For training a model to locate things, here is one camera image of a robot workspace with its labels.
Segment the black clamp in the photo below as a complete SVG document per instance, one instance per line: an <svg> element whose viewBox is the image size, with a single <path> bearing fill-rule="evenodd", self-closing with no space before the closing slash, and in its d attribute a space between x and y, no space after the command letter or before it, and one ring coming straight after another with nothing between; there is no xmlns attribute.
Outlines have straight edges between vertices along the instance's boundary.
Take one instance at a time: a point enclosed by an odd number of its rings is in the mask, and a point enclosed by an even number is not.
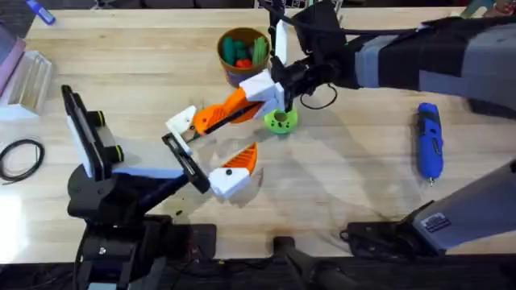
<svg viewBox="0 0 516 290"><path fill-rule="evenodd" d="M200 169L195 161L186 154L183 147L179 144L176 137L172 133L168 133L161 137L165 145L169 147L170 151L176 156L177 161L183 167L183 170L188 177L188 180L201 193L205 193L210 189L210 180L206 174Z"/></svg>

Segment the wire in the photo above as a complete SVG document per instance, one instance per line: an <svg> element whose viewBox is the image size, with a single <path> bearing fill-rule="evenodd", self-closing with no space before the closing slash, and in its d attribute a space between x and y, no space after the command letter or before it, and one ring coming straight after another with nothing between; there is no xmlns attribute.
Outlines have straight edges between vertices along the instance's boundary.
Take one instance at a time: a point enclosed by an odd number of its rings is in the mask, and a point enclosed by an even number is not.
<svg viewBox="0 0 516 290"><path fill-rule="evenodd" d="M268 12L274 14L274 16L283 20L283 22L288 23L296 28L302 28L307 31L317 32L317 33L330 33L330 34L345 34L345 35L401 35L405 33L411 33L415 31L415 28L411 29L393 29L393 30L358 30L358 29L327 29L324 27L317 27L314 25L309 25L306 23L301 23L297 20L294 20L288 16L285 16L281 12L274 9L272 6L267 4L265 0L258 0L260 5L265 8Z"/></svg>
<svg viewBox="0 0 516 290"><path fill-rule="evenodd" d="M330 85L330 84L327 84L327 85L328 85L328 87L329 87L330 89L333 89L333 91L335 92L335 95L333 96L333 98L331 99L331 101L329 101L326 105L319 106L319 107L314 107L314 106L307 105L307 104L303 101L303 97L305 97L305 96L306 96L306 94L305 94L305 93L299 97L299 101L301 102L301 105L303 105L303 106L305 106L306 108L311 109L311 110L321 110L321 109L327 108L328 106L332 105L335 101L337 101L337 96L338 96L339 94L337 93L337 89L335 89L332 85Z"/></svg>
<svg viewBox="0 0 516 290"><path fill-rule="evenodd" d="M242 273L244 271L247 271L249 269L264 270L268 266L270 266L270 264L272 262L273 262L273 257L267 258L264 261L260 261L258 263L248 263L248 262L244 262L244 261L229 261L228 263L242 263L246 267L242 267L241 269L238 269L238 270L235 270L235 271L231 271L231 272L229 272L227 274L229 276L233 276L233 275ZM223 275L222 273L209 273L209 274L194 273L194 272L191 272L191 271L185 271L184 268L178 269L175 265L172 265L172 264L170 264L170 267L174 271L177 271L178 273L180 272L182 275L187 275L187 276L191 276L191 277L194 277L194 278L200 278L200 279L209 279L209 278L214 278L214 277L220 277L220 276Z"/></svg>
<svg viewBox="0 0 516 290"><path fill-rule="evenodd" d="M89 231L89 224L86 222L86 228L82 233L81 241L79 242L79 247L77 248L77 253L75 254L75 260L73 261L73 274L72 274L72 289L77 290L77 272L79 271L79 264L81 263L81 251L84 246L84 241L86 238L86 232Z"/></svg>
<svg viewBox="0 0 516 290"><path fill-rule="evenodd" d="M25 144L32 144L36 146L36 162L34 165L32 165L31 168L29 168L24 173L18 174L18 175L9 175L6 173L6 169L4 168L3 159L6 157L7 153L9 153L11 150L15 149L16 147L19 147L21 145ZM45 148L42 143L37 142L32 139L20 139L18 141L14 141L13 143L7 145L7 147L4 148L2 152L0 152L0 178L4 179L5 181L8 181L7 183L3 185L13 184L15 182L19 182L21 180L27 179L29 176L34 174L38 168L40 168L41 164L43 163L43 159L45 157Z"/></svg>
<svg viewBox="0 0 516 290"><path fill-rule="evenodd" d="M183 275L183 272L186 271L186 269L192 264L193 260L191 259L178 273L177 273L177 278L176 280L174 281L174 284L172 284L172 287L170 288L170 290L173 290L177 283L179 282L179 279L181 278L181 275Z"/></svg>
<svg viewBox="0 0 516 290"><path fill-rule="evenodd" d="M37 285L34 285L34 286L30 286L30 287L27 287L27 288L8 288L8 289L5 289L5 290L36 290L36 289L39 289L39 288L42 288L42 287L45 287L45 286L48 286L50 284L53 284L57 281L62 281L62 280L66 280L68 278L70 278L70 274L68 275L65 275L65 276L62 276L60 277L59 275L50 279L49 281L47 282L43 282L41 284L37 284Z"/></svg>

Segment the black bracket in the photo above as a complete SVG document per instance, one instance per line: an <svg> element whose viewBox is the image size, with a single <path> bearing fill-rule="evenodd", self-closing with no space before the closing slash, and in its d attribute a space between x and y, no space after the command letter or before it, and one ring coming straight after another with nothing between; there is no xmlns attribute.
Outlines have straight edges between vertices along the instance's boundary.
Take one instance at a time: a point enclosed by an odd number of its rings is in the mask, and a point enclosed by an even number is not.
<svg viewBox="0 0 516 290"><path fill-rule="evenodd" d="M414 217L433 201L399 222L350 222L340 232L355 257L381 260L409 260L443 255L412 226Z"/></svg>
<svg viewBox="0 0 516 290"><path fill-rule="evenodd" d="M169 147L174 156L176 156L177 161L179 161L179 164L183 167L186 176L193 186L201 193L207 192L208 189L210 189L210 180L208 180L206 174L204 174L192 157L186 154L176 137L172 133L168 133L161 139Z"/></svg>

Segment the blue rotary tool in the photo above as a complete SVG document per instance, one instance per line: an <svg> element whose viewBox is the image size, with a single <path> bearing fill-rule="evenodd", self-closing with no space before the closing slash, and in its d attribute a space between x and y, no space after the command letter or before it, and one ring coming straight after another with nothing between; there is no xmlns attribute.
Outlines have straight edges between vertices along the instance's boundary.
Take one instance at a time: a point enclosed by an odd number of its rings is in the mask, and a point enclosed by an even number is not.
<svg viewBox="0 0 516 290"><path fill-rule="evenodd" d="M437 106L421 103L418 107L418 168L430 186L443 171L443 137Z"/></svg>

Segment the white piece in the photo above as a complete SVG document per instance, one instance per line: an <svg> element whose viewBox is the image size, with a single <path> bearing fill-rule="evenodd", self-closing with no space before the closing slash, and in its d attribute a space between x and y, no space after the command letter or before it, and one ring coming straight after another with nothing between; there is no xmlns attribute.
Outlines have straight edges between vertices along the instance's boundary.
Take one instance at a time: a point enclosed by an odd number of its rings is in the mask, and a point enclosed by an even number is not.
<svg viewBox="0 0 516 290"><path fill-rule="evenodd" d="M77 132L77 129L73 125L73 120L70 116L68 116L66 118L66 121L68 123L68 128L70 129L70 132L72 132L73 143L75 144L75 148L79 151L79 158L81 159L82 166L84 167L84 170L86 171L86 175L89 178L92 178L94 175L91 172L91 163L89 162L88 155L86 154L86 149L82 145L81 138L79 137L79 133Z"/></svg>
<svg viewBox="0 0 516 290"><path fill-rule="evenodd" d="M274 53L283 65L287 64L287 29L283 20L276 25L276 47Z"/></svg>
<svg viewBox="0 0 516 290"><path fill-rule="evenodd" d="M179 114L176 114L175 116L171 117L165 123L170 133L174 135L179 145L188 155L192 155L192 151L190 150L188 144L186 144L181 134L185 133L192 125L192 121L194 119L196 111L197 109L195 108L195 106L189 106L188 108L182 110Z"/></svg>
<svg viewBox="0 0 516 290"><path fill-rule="evenodd" d="M249 183L249 176L246 168L216 168L208 179L216 196L229 198Z"/></svg>
<svg viewBox="0 0 516 290"><path fill-rule="evenodd" d="M248 101L264 102L253 118L263 118L275 109L285 110L285 91L279 83L274 83L267 69L239 85Z"/></svg>

